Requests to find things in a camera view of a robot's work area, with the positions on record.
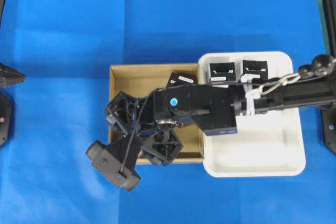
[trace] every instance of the white plastic tray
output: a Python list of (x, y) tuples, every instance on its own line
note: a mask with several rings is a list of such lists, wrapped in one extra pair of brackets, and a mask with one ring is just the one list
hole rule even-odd
[[(237, 78), (240, 62), (267, 60), (268, 77), (293, 72), (289, 56), (283, 52), (235, 52), (205, 54), (199, 61), (199, 83), (207, 82), (210, 62), (235, 62)], [(289, 176), (306, 166), (298, 109), (270, 111), (265, 115), (237, 116), (237, 134), (204, 138), (204, 168), (214, 177)]]

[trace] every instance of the blue sticker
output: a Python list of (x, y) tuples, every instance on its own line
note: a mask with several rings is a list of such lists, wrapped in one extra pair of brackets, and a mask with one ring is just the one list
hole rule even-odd
[(176, 98), (172, 98), (172, 99), (170, 100), (170, 105), (171, 105), (171, 106), (176, 106), (178, 103), (179, 103), (179, 101), (178, 101)]

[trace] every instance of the cardboard box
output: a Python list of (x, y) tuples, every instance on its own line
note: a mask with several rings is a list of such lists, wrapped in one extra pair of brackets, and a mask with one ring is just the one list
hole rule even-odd
[[(114, 65), (110, 68), (110, 100), (120, 91), (133, 97), (142, 98), (156, 88), (166, 86), (172, 72), (183, 72), (197, 76), (198, 64), (154, 64), (154, 65)], [(203, 162), (203, 133), (195, 125), (189, 124), (174, 129), (184, 145), (183, 150), (174, 160), (176, 164)], [(117, 138), (116, 132), (109, 128), (109, 141)], [(137, 164), (150, 164), (138, 157)]]

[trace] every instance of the blue cloth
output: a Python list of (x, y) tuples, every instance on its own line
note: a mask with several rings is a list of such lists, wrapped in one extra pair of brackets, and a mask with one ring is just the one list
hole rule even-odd
[(0, 61), (27, 74), (0, 148), (0, 223), (335, 223), (336, 156), (320, 112), (300, 111), (299, 176), (214, 178), (202, 164), (139, 166), (131, 193), (85, 155), (107, 142), (109, 65), (197, 62), (207, 52), (324, 53), (316, 0), (6, 0)]

